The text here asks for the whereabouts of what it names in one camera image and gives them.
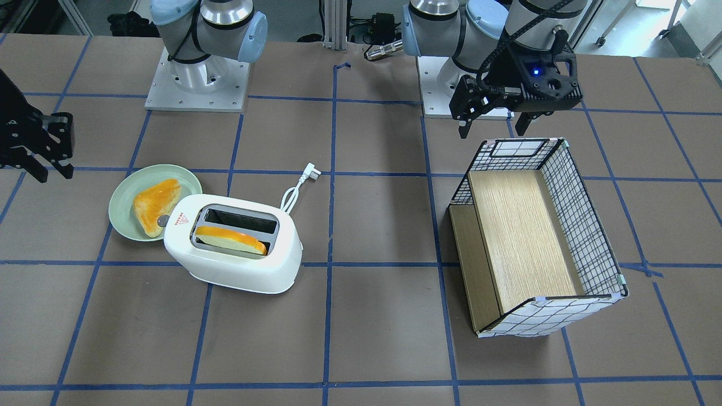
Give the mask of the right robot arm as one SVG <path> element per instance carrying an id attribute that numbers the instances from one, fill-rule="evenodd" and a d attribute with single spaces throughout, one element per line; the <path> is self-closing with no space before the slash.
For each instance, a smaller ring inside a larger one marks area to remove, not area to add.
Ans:
<path id="1" fill-rule="evenodd" d="M 164 43 L 144 107 L 148 111 L 241 112 L 251 64 L 267 41 L 266 15 L 251 1 L 152 1 L 152 22 Z M 49 162 L 72 178 L 74 118 L 43 114 L 2 73 L 1 164 L 41 183 Z"/>

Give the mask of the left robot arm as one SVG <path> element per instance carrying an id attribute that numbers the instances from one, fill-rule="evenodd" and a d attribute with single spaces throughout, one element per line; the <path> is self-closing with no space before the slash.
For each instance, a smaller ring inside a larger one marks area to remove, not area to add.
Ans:
<path id="1" fill-rule="evenodd" d="M 449 57 L 462 74 L 448 107 L 466 138 L 472 122 L 497 108 L 531 121 L 583 100 L 567 27 L 585 1 L 410 1 L 402 41 L 410 56 Z"/>

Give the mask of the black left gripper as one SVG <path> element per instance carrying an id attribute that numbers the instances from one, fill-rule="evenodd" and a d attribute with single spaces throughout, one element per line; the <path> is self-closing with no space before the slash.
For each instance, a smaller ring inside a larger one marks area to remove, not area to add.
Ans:
<path id="1" fill-rule="evenodd" d="M 519 113 L 514 129 L 524 136 L 539 116 L 575 107 L 584 97 L 577 68 L 566 39 L 554 39 L 547 50 L 514 41 L 487 65 L 484 77 L 460 77 L 450 101 L 459 136 L 466 139 L 474 119 L 495 108 Z"/>

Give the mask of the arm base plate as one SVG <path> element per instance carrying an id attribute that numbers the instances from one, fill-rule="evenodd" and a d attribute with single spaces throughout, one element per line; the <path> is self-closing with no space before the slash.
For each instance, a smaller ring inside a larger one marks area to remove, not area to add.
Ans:
<path id="1" fill-rule="evenodd" d="M 148 111 L 241 113 L 251 67 L 251 63 L 219 56 L 181 64 L 168 61 L 168 51 L 163 49 L 144 107 Z"/>
<path id="2" fill-rule="evenodd" d="M 449 103 L 461 75 L 451 57 L 418 56 L 420 94 L 426 118 L 451 118 Z"/>

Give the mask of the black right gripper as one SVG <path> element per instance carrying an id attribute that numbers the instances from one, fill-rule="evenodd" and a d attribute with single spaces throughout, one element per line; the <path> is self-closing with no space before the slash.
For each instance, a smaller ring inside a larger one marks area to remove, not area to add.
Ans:
<path id="1" fill-rule="evenodd" d="M 1 167 L 23 169 L 46 183 L 49 173 L 38 161 L 39 155 L 62 177 L 71 179 L 74 144 L 74 116 L 68 112 L 43 114 L 1 71 Z"/>

